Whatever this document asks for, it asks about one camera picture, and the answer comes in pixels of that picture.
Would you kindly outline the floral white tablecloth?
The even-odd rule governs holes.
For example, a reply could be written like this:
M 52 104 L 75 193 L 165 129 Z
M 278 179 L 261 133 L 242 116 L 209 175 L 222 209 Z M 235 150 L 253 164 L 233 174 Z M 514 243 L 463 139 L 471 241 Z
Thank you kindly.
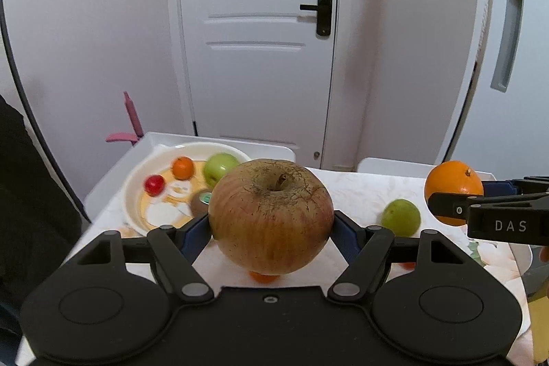
M 108 189 L 108 192 L 100 194 L 102 206 L 96 213 L 95 220 L 89 229 L 73 247 L 70 256 L 75 255 L 103 231 L 115 229 L 120 231 L 124 238 L 140 236 L 126 220 L 124 200 L 120 192 L 127 175 L 137 163 L 133 163 L 131 168 L 124 171 L 122 179 L 116 180 L 115 183 L 107 182 L 107 185 L 112 188 Z M 515 252 L 508 243 L 471 240 L 466 237 L 464 227 L 448 227 L 438 222 L 427 210 L 424 200 L 423 190 L 426 175 L 421 177 L 386 176 L 310 169 L 326 186 L 334 208 L 343 211 L 345 215 L 361 226 L 377 223 L 385 206 L 393 200 L 407 199 L 413 202 L 421 212 L 420 231 L 434 228 L 442 232 L 515 296 L 523 312 L 523 322 L 519 337 L 508 358 L 515 365 L 534 365 L 532 327 L 530 326 L 527 295 L 522 278 L 520 278 L 522 265 L 520 262 L 519 264 L 516 262 Z M 320 285 L 326 292 L 328 285 L 343 271 L 344 265 L 342 255 L 330 241 L 315 260 L 305 268 L 283 276 L 267 286 Z M 214 241 L 208 243 L 208 247 L 198 256 L 194 267 L 212 286 L 215 294 L 218 294 L 221 286 L 260 287 L 260 284 L 255 282 L 246 270 L 228 260 Z

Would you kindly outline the white door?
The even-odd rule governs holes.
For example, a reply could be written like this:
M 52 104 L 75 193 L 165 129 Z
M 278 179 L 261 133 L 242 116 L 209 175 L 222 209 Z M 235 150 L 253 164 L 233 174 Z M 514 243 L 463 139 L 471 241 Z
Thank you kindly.
M 192 116 L 202 137 L 287 145 L 319 167 L 334 51 L 317 0 L 179 0 Z

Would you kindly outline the white tray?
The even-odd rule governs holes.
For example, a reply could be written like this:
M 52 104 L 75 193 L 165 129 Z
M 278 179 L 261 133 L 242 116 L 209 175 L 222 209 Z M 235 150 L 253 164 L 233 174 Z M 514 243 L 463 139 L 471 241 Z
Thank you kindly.
M 149 132 L 107 172 L 91 190 L 89 195 L 85 197 L 85 212 L 91 223 L 96 223 L 101 212 L 111 202 L 111 199 L 115 197 L 118 190 L 122 188 L 129 173 L 145 158 L 151 156 L 155 152 L 156 147 L 171 148 L 192 142 L 225 144 L 244 152 L 251 159 L 270 158 L 292 162 L 296 160 L 296 154 L 287 145 Z
M 469 167 L 457 167 L 454 162 L 446 162 L 446 167 L 438 168 L 436 165 L 420 164 L 399 160 L 390 160 L 374 157 L 366 157 L 357 165 L 358 173 L 384 175 L 384 176 L 407 176 L 427 178 L 431 172 L 436 171 L 435 178 L 442 179 L 444 176 L 454 179 L 473 177 L 474 174 L 480 180 L 495 181 L 492 173 L 474 171 Z

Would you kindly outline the green apple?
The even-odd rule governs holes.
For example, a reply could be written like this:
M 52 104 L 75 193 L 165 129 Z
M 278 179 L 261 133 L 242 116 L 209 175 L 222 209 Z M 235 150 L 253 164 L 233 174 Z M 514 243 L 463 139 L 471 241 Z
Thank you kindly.
M 239 164 L 240 161 L 230 153 L 221 152 L 212 155 L 203 166 L 205 182 L 213 189 L 227 173 Z

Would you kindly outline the large orange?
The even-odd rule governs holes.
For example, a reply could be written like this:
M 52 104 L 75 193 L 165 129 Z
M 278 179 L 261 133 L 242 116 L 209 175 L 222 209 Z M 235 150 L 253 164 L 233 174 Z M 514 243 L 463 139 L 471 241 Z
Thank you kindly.
M 484 195 L 481 178 L 475 170 L 460 161 L 448 161 L 431 170 L 424 185 L 425 202 L 433 193 Z

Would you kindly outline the white duck pattern plate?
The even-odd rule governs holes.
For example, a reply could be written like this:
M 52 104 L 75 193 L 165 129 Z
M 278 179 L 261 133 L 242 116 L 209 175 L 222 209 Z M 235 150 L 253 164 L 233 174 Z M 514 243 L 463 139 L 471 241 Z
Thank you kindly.
M 203 166 L 209 157 L 226 152 L 234 155 L 240 164 L 250 157 L 244 152 L 220 143 L 192 142 L 176 147 L 161 147 L 147 157 L 128 175 L 122 188 L 124 213 L 128 224 L 141 235 L 163 225 L 182 227 L 194 217 L 190 209 L 192 196 L 200 189 L 211 189 L 205 182 Z M 176 180 L 171 164 L 178 157 L 189 157 L 195 164 L 195 174 L 188 180 Z M 165 190 L 150 197 L 143 189 L 148 176 L 161 175 L 166 180 Z

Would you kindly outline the small red tomato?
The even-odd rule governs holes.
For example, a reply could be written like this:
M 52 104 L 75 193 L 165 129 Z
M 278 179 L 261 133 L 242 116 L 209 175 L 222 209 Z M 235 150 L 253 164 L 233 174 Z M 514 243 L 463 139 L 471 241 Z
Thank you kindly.
M 166 180 L 161 175 L 148 176 L 143 183 L 143 189 L 150 197 L 159 196 L 165 187 Z

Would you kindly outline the small orange tangerine in plate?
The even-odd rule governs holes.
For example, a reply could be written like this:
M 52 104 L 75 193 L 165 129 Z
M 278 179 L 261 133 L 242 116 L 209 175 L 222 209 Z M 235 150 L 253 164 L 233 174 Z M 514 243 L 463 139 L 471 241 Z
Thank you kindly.
M 171 173 L 176 180 L 188 180 L 195 174 L 195 164 L 189 157 L 178 157 L 171 164 Z

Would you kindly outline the brown kiwi with sticker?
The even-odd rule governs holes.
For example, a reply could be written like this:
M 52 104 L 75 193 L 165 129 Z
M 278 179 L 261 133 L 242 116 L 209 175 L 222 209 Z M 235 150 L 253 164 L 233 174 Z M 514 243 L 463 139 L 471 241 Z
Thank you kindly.
M 200 189 L 192 196 L 190 209 L 193 217 L 201 217 L 208 212 L 211 193 L 211 189 Z

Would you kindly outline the small green fruit on table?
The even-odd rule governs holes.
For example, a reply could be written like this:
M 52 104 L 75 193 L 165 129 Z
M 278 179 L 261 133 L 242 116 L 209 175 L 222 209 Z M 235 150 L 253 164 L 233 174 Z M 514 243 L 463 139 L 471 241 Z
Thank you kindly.
M 384 208 L 381 225 L 392 231 L 396 237 L 412 237 L 421 225 L 420 210 L 413 202 L 396 199 Z

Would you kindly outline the large red-yellow apple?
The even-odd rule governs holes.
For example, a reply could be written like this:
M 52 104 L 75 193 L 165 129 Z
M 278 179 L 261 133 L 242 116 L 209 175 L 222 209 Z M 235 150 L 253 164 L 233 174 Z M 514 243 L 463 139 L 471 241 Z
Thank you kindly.
M 324 184 L 310 170 L 283 160 L 238 165 L 215 186 L 208 205 L 221 253 L 263 276 L 286 275 L 311 263 L 334 219 Z

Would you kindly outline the small tangerine on table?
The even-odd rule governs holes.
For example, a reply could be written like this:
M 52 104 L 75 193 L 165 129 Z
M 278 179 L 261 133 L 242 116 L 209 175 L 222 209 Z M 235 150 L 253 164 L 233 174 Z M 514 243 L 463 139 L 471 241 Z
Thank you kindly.
M 255 271 L 248 272 L 248 275 L 254 280 L 254 282 L 257 282 L 259 284 L 270 284 L 278 281 L 280 278 L 279 275 L 266 275 L 260 274 Z

